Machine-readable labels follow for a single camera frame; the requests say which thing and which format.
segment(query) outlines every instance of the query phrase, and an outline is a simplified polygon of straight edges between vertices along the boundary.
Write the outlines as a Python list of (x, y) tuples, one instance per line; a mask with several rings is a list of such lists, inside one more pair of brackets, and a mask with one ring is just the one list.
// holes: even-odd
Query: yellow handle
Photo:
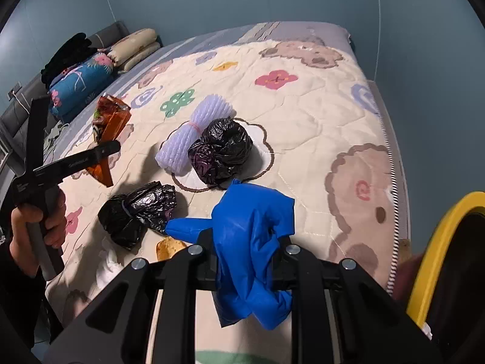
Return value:
[(428, 316), (441, 266), (453, 235), (462, 219), (466, 215), (474, 213), (485, 215), (484, 192), (469, 193), (451, 207), (431, 238), (407, 305), (407, 314), (420, 328), (423, 328)]

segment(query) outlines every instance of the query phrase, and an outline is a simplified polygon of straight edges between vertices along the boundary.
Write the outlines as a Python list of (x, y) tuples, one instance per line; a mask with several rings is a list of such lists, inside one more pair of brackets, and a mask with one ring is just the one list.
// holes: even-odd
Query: blue floral pillow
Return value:
[(113, 62), (104, 53), (68, 72), (50, 89), (50, 112), (64, 123), (71, 122), (113, 80)]

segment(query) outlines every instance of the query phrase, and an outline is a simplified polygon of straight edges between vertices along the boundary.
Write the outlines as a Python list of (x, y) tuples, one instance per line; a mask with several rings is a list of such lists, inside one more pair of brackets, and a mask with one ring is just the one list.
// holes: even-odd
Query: hand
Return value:
[[(57, 199), (57, 208), (45, 220), (45, 228), (48, 230), (44, 242), (58, 249), (65, 241), (65, 194), (62, 190)], [(35, 277), (39, 269), (39, 262), (33, 253), (30, 239), (28, 238), (26, 223), (38, 223), (43, 214), (40, 209), (33, 205), (23, 204), (12, 211), (13, 239), (10, 243), (10, 253), (18, 267), (24, 274)]]

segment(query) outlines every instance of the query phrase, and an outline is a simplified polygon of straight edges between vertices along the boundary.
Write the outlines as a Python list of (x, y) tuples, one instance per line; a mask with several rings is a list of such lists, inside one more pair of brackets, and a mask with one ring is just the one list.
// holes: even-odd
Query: cable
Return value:
[(47, 155), (46, 155), (46, 156), (45, 156), (45, 158), (44, 158), (44, 162), (47, 160), (47, 158), (49, 157), (50, 153), (51, 153), (51, 152), (53, 153), (53, 152), (55, 151), (56, 146), (57, 146), (56, 141), (57, 141), (57, 140), (59, 139), (59, 137), (61, 136), (61, 132), (62, 132), (62, 130), (63, 130), (65, 127), (69, 127), (69, 123), (64, 123), (64, 124), (63, 124), (61, 127), (59, 127), (59, 135), (58, 135), (56, 138), (54, 138), (54, 139), (50, 139), (50, 138), (49, 138), (49, 141), (50, 141), (50, 140), (52, 140), (52, 143), (54, 143), (54, 146), (51, 146), (51, 147), (47, 148), (48, 153), (47, 153)]
[[(28, 106), (28, 102), (27, 102), (27, 100), (26, 100), (26, 98), (25, 98), (24, 94), (23, 94), (23, 93), (21, 93), (21, 94), (22, 94), (22, 96), (24, 97), (25, 103), (26, 103), (26, 104), (27, 104), (27, 106)], [(15, 99), (18, 101), (18, 103), (19, 103), (19, 104), (22, 106), (22, 108), (24, 108), (24, 109), (25, 109), (25, 111), (26, 111), (26, 113), (27, 113), (27, 116), (30, 116), (30, 112), (28, 111), (28, 109), (27, 109), (27, 108), (25, 108), (25, 105), (23, 105), (23, 104), (20, 102), (20, 100), (17, 98), (17, 95), (16, 95), (15, 93), (13, 93), (13, 95), (14, 95)]]

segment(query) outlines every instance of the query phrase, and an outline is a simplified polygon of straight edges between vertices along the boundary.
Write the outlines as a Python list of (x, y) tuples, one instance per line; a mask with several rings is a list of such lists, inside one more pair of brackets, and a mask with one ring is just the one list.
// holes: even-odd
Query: metal screw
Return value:
[(138, 257), (137, 259), (132, 261), (132, 268), (133, 269), (142, 269), (146, 265), (146, 260)]
[(300, 253), (301, 249), (298, 245), (291, 244), (291, 245), (288, 245), (285, 250), (286, 250), (286, 253), (288, 254), (298, 254)]
[(343, 259), (342, 267), (344, 267), (345, 269), (355, 269), (355, 267), (357, 267), (357, 263), (352, 259)]
[(200, 245), (190, 245), (187, 250), (188, 250), (189, 254), (195, 256), (196, 254), (201, 254), (202, 250), (204, 250), (204, 249)]

